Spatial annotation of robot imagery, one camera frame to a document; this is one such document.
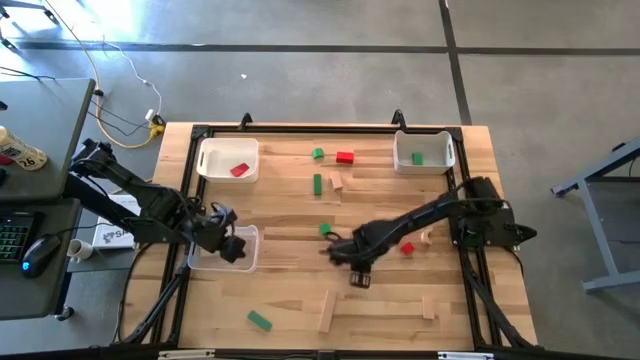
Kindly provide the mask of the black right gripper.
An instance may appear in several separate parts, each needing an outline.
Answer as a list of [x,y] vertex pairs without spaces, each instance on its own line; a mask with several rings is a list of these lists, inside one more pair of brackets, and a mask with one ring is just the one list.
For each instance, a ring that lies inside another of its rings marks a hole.
[[[340,236],[328,236],[330,249],[343,249],[346,240]],[[353,231],[349,250],[344,250],[343,255],[330,249],[320,250],[321,255],[326,255],[332,264],[350,265],[351,274],[349,284],[357,288],[369,288],[371,284],[371,268],[377,259],[377,247],[380,241],[378,230],[373,227],[360,227]]]

